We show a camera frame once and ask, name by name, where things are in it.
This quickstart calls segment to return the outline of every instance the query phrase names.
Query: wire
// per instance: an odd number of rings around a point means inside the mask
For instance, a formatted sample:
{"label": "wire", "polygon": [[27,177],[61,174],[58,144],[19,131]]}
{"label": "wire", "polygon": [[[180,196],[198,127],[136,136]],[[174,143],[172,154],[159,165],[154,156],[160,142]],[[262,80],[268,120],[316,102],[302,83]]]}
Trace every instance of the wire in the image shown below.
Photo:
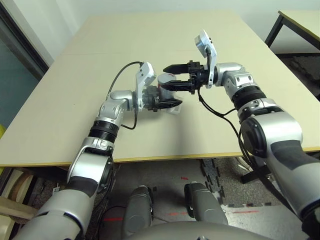
{"label": "wire", "polygon": [[223,114],[223,116],[227,116],[228,114],[232,113],[232,112],[235,111],[235,110],[236,110],[236,109],[233,108],[233,109],[231,109],[230,111],[227,111],[225,114]]}
{"label": "wire", "polygon": [[[115,78],[113,79],[112,83],[111,83],[111,86],[109,88],[109,91],[108,91],[108,94],[106,96],[106,99],[108,97],[108,95],[111,93],[112,91],[112,88],[114,87],[118,77],[120,76],[120,74],[129,66],[131,65],[135,65],[135,64],[139,64],[140,66],[143,64],[142,61],[133,61],[133,62],[130,62],[128,63],[127,65],[125,65],[123,68],[121,68],[121,70],[116,74]],[[126,128],[126,129],[130,129],[130,130],[133,130],[136,128],[137,126],[137,120],[138,120],[138,111],[136,110],[136,107],[134,108],[134,124],[133,124],[133,127],[130,127],[130,126],[126,126],[124,124],[121,124],[122,127]]]}
{"label": "wire", "polygon": [[109,88],[109,91],[108,91],[107,96],[109,95],[109,93],[111,93],[112,88],[114,87],[114,85],[115,85],[118,77],[120,76],[120,74],[122,74],[122,72],[123,72],[127,67],[129,67],[129,66],[131,66],[131,65],[134,65],[134,64],[139,64],[139,65],[141,66],[141,65],[143,64],[143,62],[142,62],[142,61],[132,61],[132,62],[128,63],[127,65],[125,65],[123,68],[121,68],[121,70],[116,74],[115,78],[113,79],[113,81],[112,81],[112,83],[111,83],[111,86],[110,86],[110,88]]}
{"label": "wire", "polygon": [[238,143],[239,143],[239,147],[240,150],[242,152],[243,155],[243,159],[244,161],[253,169],[253,172],[258,176],[258,178],[260,179],[260,181],[262,182],[262,184],[265,186],[265,188],[267,190],[269,190],[284,206],[286,206],[291,212],[294,212],[291,208],[291,206],[289,205],[288,201],[285,199],[285,197],[275,188],[275,186],[266,178],[266,176],[261,172],[261,170],[259,169],[259,166],[257,164],[257,162],[255,161],[254,158],[252,158],[250,156],[250,154],[248,153],[248,151],[246,150],[244,143],[241,140],[241,129],[239,131],[239,133],[237,132],[235,126],[233,125],[233,123],[225,118],[225,115],[231,113],[232,111],[234,111],[233,109],[228,111],[226,114],[222,114],[220,112],[215,111],[212,107],[210,107],[206,101],[203,99],[203,97],[200,94],[200,88],[198,88],[197,90],[198,92],[198,97],[199,97],[199,101],[202,103],[202,105],[211,113],[213,113],[214,115],[216,115],[219,118],[224,119],[225,121],[227,121],[230,126],[232,127],[236,137],[238,138]]}
{"label": "wire", "polygon": [[105,194],[103,195],[103,197],[99,201],[99,203],[94,206],[93,212],[96,211],[99,208],[99,206],[101,205],[101,203],[103,203],[106,200],[108,194],[110,193],[110,191],[111,191],[111,189],[112,189],[112,187],[114,185],[114,182],[115,182],[114,174],[116,173],[116,171],[115,171],[115,164],[114,164],[113,159],[111,160],[111,165],[112,165],[112,168],[111,168],[110,184],[109,184],[107,190],[105,191]]}
{"label": "wire", "polygon": [[136,128],[137,126],[137,121],[138,121],[138,109],[135,107],[134,108],[134,124],[133,124],[133,127],[130,127],[130,126],[126,126],[126,125],[123,125],[121,124],[121,127],[124,127],[126,129],[130,129],[130,130],[133,130]]}

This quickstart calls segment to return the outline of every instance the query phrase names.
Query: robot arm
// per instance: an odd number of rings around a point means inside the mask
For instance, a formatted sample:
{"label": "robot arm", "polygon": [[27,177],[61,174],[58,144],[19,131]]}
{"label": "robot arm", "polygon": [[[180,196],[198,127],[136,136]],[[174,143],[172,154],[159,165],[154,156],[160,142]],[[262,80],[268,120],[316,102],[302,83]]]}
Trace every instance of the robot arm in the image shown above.
{"label": "robot arm", "polygon": [[[195,43],[201,54],[207,57],[209,66],[214,49],[211,39],[202,31],[195,38]],[[189,73],[189,80],[169,81],[161,87],[194,94],[201,86],[211,85],[211,69],[212,66],[206,68],[193,61],[170,65],[163,71],[171,74]],[[320,162],[303,152],[303,135],[299,123],[272,99],[267,98],[253,76],[238,63],[217,63],[212,84],[224,87],[233,102],[241,124],[244,148],[257,162],[268,166],[281,193],[302,220],[302,229],[310,236],[318,237]]]}
{"label": "robot arm", "polygon": [[84,236],[97,192],[110,191],[113,185],[112,154],[124,111],[140,112],[147,108],[156,112],[182,102],[174,98],[162,99],[159,88],[149,86],[155,78],[151,64],[145,62],[136,74],[134,92],[114,91],[107,96],[69,168],[66,188],[39,209],[15,240],[74,240]]}

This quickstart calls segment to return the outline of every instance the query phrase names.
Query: white wall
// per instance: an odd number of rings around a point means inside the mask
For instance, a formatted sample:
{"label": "white wall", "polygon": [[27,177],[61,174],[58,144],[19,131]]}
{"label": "white wall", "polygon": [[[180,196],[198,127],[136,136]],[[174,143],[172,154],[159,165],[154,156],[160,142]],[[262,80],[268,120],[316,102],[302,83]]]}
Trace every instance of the white wall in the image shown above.
{"label": "white wall", "polygon": [[[320,10],[320,0],[13,1],[53,59],[61,53],[68,40],[77,32],[87,17],[92,15],[232,9],[242,17],[262,40],[265,40],[278,17],[278,10]],[[286,27],[282,28],[271,49],[275,53],[318,52],[315,47]]]}

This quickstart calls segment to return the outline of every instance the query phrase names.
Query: table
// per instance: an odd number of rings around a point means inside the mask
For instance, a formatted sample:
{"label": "table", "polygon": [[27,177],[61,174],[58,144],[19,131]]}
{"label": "table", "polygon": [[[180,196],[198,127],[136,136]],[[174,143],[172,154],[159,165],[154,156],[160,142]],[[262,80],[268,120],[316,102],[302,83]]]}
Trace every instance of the table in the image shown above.
{"label": "table", "polygon": [[320,50],[320,10],[280,10],[265,43],[274,42],[283,25]]}
{"label": "table", "polygon": [[[239,16],[225,10],[133,13],[94,16],[83,24],[1,138],[0,165],[69,165],[117,72],[132,61],[152,63],[157,74],[189,60],[204,64],[194,43],[202,29],[218,62],[244,65],[264,93],[301,124],[304,150],[320,150],[319,102]],[[124,71],[114,90],[134,90],[137,69]],[[233,108],[223,87],[204,87],[201,94],[219,112]],[[115,162],[241,155],[228,123],[208,112],[196,95],[177,96],[183,98],[179,115],[145,110],[135,130],[119,130]],[[228,117],[239,129],[237,113]],[[133,124],[133,112],[123,123]]]}

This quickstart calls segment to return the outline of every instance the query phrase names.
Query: table edge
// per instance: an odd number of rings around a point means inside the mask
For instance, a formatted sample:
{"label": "table edge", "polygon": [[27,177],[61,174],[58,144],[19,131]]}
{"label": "table edge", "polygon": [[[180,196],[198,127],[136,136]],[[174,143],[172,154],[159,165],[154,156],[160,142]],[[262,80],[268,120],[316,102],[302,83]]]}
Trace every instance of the table edge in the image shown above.
{"label": "table edge", "polygon": [[[304,147],[304,152],[320,151],[320,146]],[[182,160],[182,159],[208,159],[208,158],[228,158],[242,156],[241,152],[217,152],[217,153],[200,153],[200,154],[186,154],[186,155],[171,155],[171,156],[150,156],[150,157],[128,157],[114,159],[116,164],[132,163],[132,162],[152,162],[165,160]],[[24,163],[24,164],[0,164],[0,167],[59,167],[69,166],[72,162],[45,162],[45,163]]]}
{"label": "table edge", "polygon": [[286,18],[288,21],[290,21],[291,23],[293,23],[294,25],[296,25],[297,27],[301,28],[303,31],[305,31],[307,34],[311,35],[312,37],[314,37],[315,39],[317,39],[318,41],[320,41],[320,36],[317,36],[316,34],[314,34],[312,31],[310,31],[309,29],[305,28],[304,26],[302,26],[300,23],[298,23],[297,21],[295,21],[294,19],[292,19],[291,17],[289,17],[288,15],[286,15],[285,13],[283,13],[281,10],[278,11],[279,15],[281,15],[282,17]]}

